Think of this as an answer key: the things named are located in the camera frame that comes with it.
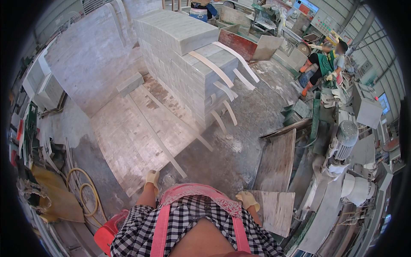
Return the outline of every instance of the work glove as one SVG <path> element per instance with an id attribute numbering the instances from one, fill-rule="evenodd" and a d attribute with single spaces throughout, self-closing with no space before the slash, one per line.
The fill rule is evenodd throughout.
<path id="1" fill-rule="evenodd" d="M 147 173 L 147 176 L 145 177 L 145 184 L 144 184 L 144 187 L 146 186 L 146 184 L 148 183 L 148 182 L 151 182 L 151 183 L 153 183 L 154 184 L 154 187 L 155 187 L 155 189 L 154 189 L 154 195 L 155 196 L 157 196 L 158 195 L 158 192 L 159 192 L 159 190 L 158 190 L 158 186 L 157 186 L 157 181 L 158 181 L 158 177 L 160 176 L 160 172 L 159 171 L 155 171 L 155 170 L 150 170 L 148 173 Z"/>
<path id="2" fill-rule="evenodd" d="M 336 73 L 336 72 L 332 72 L 330 75 L 328 75 L 328 76 L 326 77 L 326 80 L 328 80 L 328 81 L 332 80 L 332 76 L 333 76 L 333 75 L 334 75 L 335 78 L 337 77 L 337 73 Z"/>
<path id="3" fill-rule="evenodd" d="M 239 194 L 236 194 L 236 198 L 242 201 L 244 209 L 248 209 L 250 206 L 255 207 L 256 211 L 259 211 L 260 204 L 254 198 L 254 195 L 248 191 L 241 191 Z"/>

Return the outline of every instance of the green apron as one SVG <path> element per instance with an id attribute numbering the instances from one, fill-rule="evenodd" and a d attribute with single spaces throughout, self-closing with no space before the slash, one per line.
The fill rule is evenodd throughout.
<path id="1" fill-rule="evenodd" d="M 321 75 L 324 77 L 328 71 L 334 71 L 334 59 L 337 57 L 335 50 L 332 50 L 327 56 L 318 53 L 318 62 L 320 64 Z"/>

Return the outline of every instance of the gingham shirt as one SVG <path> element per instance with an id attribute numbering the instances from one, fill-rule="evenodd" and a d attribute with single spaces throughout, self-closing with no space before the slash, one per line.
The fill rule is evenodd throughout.
<path id="1" fill-rule="evenodd" d="M 110 246 L 111 256 L 150 256 L 154 228 L 160 208 L 136 205 L 119 229 Z M 175 244 L 193 228 L 200 218 L 211 221 L 237 250 L 233 220 L 230 215 L 211 198 L 191 195 L 180 198 L 170 206 L 164 256 L 168 256 Z M 260 256 L 284 256 L 281 247 L 250 213 L 242 209 L 242 222 L 252 254 Z"/>

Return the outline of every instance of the light blue shirt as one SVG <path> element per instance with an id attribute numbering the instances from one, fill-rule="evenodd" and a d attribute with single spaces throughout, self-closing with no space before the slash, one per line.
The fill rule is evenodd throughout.
<path id="1" fill-rule="evenodd" d="M 341 69 L 344 68 L 344 55 L 337 55 L 337 57 L 334 58 L 334 70 L 336 70 L 337 67 Z"/>

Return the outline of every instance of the orange rubber boot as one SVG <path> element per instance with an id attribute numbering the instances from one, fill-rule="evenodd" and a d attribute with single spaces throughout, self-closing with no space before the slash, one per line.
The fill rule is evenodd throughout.
<path id="1" fill-rule="evenodd" d="M 305 64 L 301 67 L 300 71 L 305 72 L 305 70 L 308 69 L 308 67 L 310 67 L 311 64 L 312 63 L 307 59 L 307 61 L 305 61 Z"/>
<path id="2" fill-rule="evenodd" d="M 311 82 L 308 81 L 307 85 L 305 86 L 305 88 L 303 89 L 303 91 L 301 92 L 301 95 L 299 97 L 302 101 L 305 100 L 305 97 L 307 96 L 308 90 L 310 90 L 312 87 L 313 87 L 313 84 L 311 84 Z"/>

